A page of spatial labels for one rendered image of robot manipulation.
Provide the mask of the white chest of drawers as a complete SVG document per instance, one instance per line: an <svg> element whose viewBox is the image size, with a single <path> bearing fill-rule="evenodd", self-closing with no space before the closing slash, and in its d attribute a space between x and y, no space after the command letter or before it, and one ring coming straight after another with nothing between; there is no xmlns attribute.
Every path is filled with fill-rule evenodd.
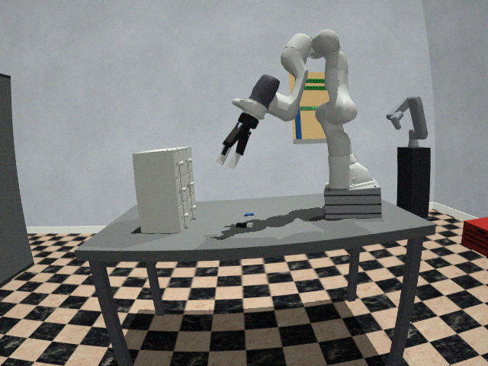
<svg viewBox="0 0 488 366"><path fill-rule="evenodd" d="M182 233L175 177L174 152L190 149L158 149L133 154L133 172L141 233ZM184 151L183 151L184 159Z"/></svg>

